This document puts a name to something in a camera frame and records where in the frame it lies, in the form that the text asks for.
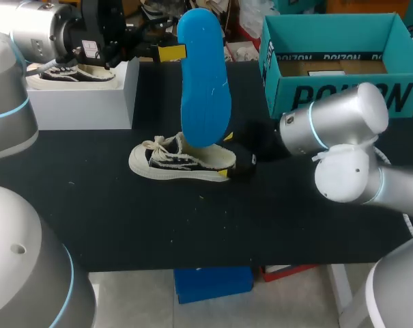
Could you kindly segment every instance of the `black and white shoe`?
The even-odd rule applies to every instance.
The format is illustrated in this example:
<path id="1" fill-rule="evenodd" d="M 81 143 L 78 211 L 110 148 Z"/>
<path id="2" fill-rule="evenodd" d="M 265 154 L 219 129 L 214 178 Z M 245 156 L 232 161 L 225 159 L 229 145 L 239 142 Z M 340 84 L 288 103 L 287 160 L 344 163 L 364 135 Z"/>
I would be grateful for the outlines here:
<path id="1" fill-rule="evenodd" d="M 129 166 L 133 172 L 154 180 L 178 178 L 200 179 L 213 182 L 228 180 L 228 171 L 236 164 L 230 150 L 216 144 L 205 148 L 190 146 L 179 132 L 165 139 L 155 136 L 133 148 Z"/>
<path id="2" fill-rule="evenodd" d="M 38 64 L 30 65 L 34 70 Z M 76 65 L 73 67 L 53 67 L 42 74 L 26 78 L 29 86 L 37 90 L 111 90 L 118 86 L 115 74 L 102 67 Z"/>

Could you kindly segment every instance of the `black tablecloth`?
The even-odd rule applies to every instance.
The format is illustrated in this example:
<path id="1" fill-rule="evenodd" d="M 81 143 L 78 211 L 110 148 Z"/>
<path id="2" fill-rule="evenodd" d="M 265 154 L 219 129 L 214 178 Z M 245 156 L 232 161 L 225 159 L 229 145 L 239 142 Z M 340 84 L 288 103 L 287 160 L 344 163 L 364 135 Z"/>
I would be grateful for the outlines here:
<path id="1" fill-rule="evenodd" d="M 227 69 L 231 127 L 268 120 L 257 63 Z M 0 186 L 33 204 L 84 269 L 372 262 L 409 239 L 399 213 L 325 200 L 309 156 L 261 163 L 250 183 L 133 174 L 135 145 L 180 130 L 181 80 L 178 63 L 142 64 L 132 131 L 41 131 L 0 160 Z M 413 165 L 413 118 L 391 120 L 377 145 Z"/>

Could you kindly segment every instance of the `white pedestal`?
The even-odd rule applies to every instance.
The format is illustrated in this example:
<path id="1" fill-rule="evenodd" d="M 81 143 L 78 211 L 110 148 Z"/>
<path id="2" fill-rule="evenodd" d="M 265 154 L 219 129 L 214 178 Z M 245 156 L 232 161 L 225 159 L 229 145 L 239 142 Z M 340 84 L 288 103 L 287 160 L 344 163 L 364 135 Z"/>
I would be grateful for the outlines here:
<path id="1" fill-rule="evenodd" d="M 139 61 L 115 68 L 114 90 L 35 90 L 27 87 L 40 130 L 131 129 Z"/>

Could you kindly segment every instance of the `open box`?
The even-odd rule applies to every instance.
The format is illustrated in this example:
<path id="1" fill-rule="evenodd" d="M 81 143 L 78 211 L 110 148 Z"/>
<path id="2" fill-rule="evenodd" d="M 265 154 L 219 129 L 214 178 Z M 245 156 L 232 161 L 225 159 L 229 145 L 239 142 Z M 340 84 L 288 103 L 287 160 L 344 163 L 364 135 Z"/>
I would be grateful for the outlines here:
<path id="1" fill-rule="evenodd" d="M 259 68 L 273 118 L 362 82 L 391 118 L 413 116 L 413 39 L 397 14 L 267 16 Z"/>

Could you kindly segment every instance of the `yellow tag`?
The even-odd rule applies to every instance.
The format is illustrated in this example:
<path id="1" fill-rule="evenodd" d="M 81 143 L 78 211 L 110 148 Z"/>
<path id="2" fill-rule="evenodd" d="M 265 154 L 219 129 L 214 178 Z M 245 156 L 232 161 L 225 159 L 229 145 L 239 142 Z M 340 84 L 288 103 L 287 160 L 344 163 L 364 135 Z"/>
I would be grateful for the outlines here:
<path id="1" fill-rule="evenodd" d="M 162 62 L 186 58 L 186 48 L 184 44 L 179 44 L 177 46 L 159 46 L 158 52 L 159 59 Z"/>
<path id="2" fill-rule="evenodd" d="M 230 134 L 226 138 L 224 138 L 223 141 L 229 141 L 229 140 L 232 140 L 232 138 L 233 138 L 233 132 L 230 132 Z"/>
<path id="3" fill-rule="evenodd" d="M 223 170 L 218 171 L 218 172 L 219 172 L 219 174 L 221 174 L 222 176 L 225 176 L 227 178 L 227 170 L 226 169 L 223 169 Z"/>

